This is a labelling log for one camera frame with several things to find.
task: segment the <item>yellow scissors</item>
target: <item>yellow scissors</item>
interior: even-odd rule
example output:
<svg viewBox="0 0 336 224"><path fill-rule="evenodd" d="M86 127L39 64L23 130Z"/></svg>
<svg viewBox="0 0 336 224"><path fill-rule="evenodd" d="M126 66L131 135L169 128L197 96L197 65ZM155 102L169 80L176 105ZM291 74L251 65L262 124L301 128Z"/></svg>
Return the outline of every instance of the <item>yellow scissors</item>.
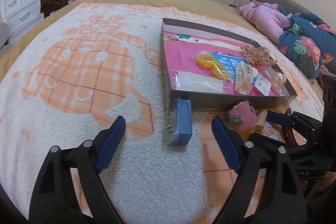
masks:
<svg viewBox="0 0 336 224"><path fill-rule="evenodd" d="M210 69L211 75L218 79L228 80L231 78L231 75L224 72L227 68L218 63L218 61L210 54L204 52L197 54L196 63L203 69Z"/></svg>

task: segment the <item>drawer handle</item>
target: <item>drawer handle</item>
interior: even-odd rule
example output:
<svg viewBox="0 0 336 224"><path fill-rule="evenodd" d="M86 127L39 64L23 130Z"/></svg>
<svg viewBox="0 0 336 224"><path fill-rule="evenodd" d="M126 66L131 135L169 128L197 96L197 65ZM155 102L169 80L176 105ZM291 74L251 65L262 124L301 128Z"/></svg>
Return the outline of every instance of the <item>drawer handle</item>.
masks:
<svg viewBox="0 0 336 224"><path fill-rule="evenodd" d="M28 18L29 14L30 14L30 11L28 11L25 15L20 16L19 19L20 19L21 21L25 21L25 20Z"/></svg>
<svg viewBox="0 0 336 224"><path fill-rule="evenodd" d="M14 0L14 1L11 2L10 4L8 4L8 7L12 8L12 7L15 5L16 2L17 2L17 0Z"/></svg>

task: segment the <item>blue floral comforter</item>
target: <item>blue floral comforter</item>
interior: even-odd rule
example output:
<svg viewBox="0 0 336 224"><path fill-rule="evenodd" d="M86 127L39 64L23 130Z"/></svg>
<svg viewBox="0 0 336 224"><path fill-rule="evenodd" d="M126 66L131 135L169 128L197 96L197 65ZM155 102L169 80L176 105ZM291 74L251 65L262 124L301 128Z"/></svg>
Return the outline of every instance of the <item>blue floral comforter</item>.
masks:
<svg viewBox="0 0 336 224"><path fill-rule="evenodd" d="M336 32L318 16L298 13L290 17L287 32L280 36L279 50L308 79L319 76L320 66L336 74Z"/></svg>

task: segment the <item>blue label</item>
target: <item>blue label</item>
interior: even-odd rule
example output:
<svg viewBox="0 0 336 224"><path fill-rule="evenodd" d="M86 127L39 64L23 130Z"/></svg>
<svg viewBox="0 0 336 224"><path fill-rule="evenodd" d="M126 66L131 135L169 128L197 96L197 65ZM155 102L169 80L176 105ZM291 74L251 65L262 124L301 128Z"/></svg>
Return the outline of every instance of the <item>blue label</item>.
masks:
<svg viewBox="0 0 336 224"><path fill-rule="evenodd" d="M225 55L225 54L217 54L214 52L210 52L210 55L217 59L219 63L221 63L223 66L225 66L226 73L231 75L231 81L236 80L236 66L243 61L245 64L249 65L249 63L244 60L243 58Z"/></svg>

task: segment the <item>white fleece blanket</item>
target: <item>white fleece blanket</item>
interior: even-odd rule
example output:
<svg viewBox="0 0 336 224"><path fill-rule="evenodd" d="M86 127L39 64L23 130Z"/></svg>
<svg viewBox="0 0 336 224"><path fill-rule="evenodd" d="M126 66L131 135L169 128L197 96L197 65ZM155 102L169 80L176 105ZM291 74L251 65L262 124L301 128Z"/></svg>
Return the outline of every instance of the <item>white fleece blanket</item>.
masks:
<svg viewBox="0 0 336 224"><path fill-rule="evenodd" d="M0 84L0 183L25 217L50 147L77 147L122 115L126 140L100 177L125 220L212 222L235 175L211 134L214 114L193 114L186 148L163 144L163 17L222 28L269 47L297 90L290 107L322 118L322 105L305 78L258 33L175 8L82 4L41 32ZM81 208L89 214L74 178Z"/></svg>

